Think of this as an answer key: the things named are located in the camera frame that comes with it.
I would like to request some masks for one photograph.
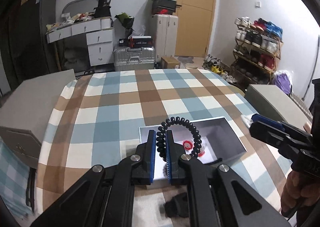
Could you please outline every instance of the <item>white suitcase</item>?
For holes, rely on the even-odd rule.
[[[167,14],[155,14],[150,20],[150,35],[156,50],[156,62],[161,57],[174,57],[177,41],[178,17]]]

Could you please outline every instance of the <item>door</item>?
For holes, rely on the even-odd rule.
[[[204,57],[212,29],[214,0],[177,0],[176,56]]]

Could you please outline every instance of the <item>silver pivot bolt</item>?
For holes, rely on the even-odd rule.
[[[189,154],[182,154],[180,158],[184,161],[189,161],[191,156]]]
[[[221,165],[219,166],[219,169],[220,169],[220,171],[222,171],[222,172],[228,172],[230,168],[229,168],[228,165],[221,164]]]
[[[92,167],[93,172],[99,173],[102,171],[102,166],[101,165],[95,165]]]
[[[132,161],[139,161],[139,160],[141,159],[141,157],[140,157],[139,155],[137,155],[137,154],[134,154],[134,155],[132,155],[132,156],[130,157],[130,159],[131,159]]]

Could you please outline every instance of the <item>shoe rack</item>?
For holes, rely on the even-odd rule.
[[[267,55],[272,56],[272,57],[275,58],[275,66],[274,66],[274,69],[273,69],[273,71],[269,71],[269,70],[265,69],[264,67],[259,66],[258,64],[256,64],[256,63],[252,62],[251,60],[247,59],[245,56],[243,56],[243,55],[241,55],[241,54],[238,54],[238,53],[233,53],[233,56],[234,56],[235,60],[238,60],[238,58],[242,58],[242,59],[244,59],[245,61],[251,63],[252,65],[260,68],[264,73],[266,73],[266,74],[269,75],[269,79],[270,79],[270,81],[271,81],[272,75],[273,75],[273,73],[276,71],[277,63],[278,63],[279,60],[281,59],[281,47],[282,47],[282,45],[283,45],[283,42],[282,42],[278,37],[276,37],[276,36],[274,36],[274,35],[272,35],[272,34],[270,34],[270,33],[263,32],[263,31],[261,31],[261,30],[255,30],[255,29],[252,29],[252,28],[249,28],[249,27],[243,27],[243,26],[241,26],[241,25],[237,25],[237,27],[238,27],[238,30],[246,30],[247,32],[253,31],[253,32],[255,32],[255,33],[259,33],[259,34],[261,34],[261,35],[264,35],[263,38],[266,39],[266,40],[269,39],[269,40],[272,40],[273,42],[276,41],[276,42],[278,43],[278,50],[277,50],[275,53],[271,53],[271,52],[269,52],[269,51],[267,51],[267,50],[265,50],[265,49],[258,48],[258,47],[254,46],[254,45],[252,45],[252,44],[246,43],[246,42],[244,42],[244,41],[241,41],[241,40],[235,38],[236,44],[237,44],[237,45],[240,45],[240,46],[245,46],[245,47],[248,49],[249,53],[250,53],[252,50],[257,50],[257,51],[258,51],[259,53],[261,53],[261,54],[267,54]]]

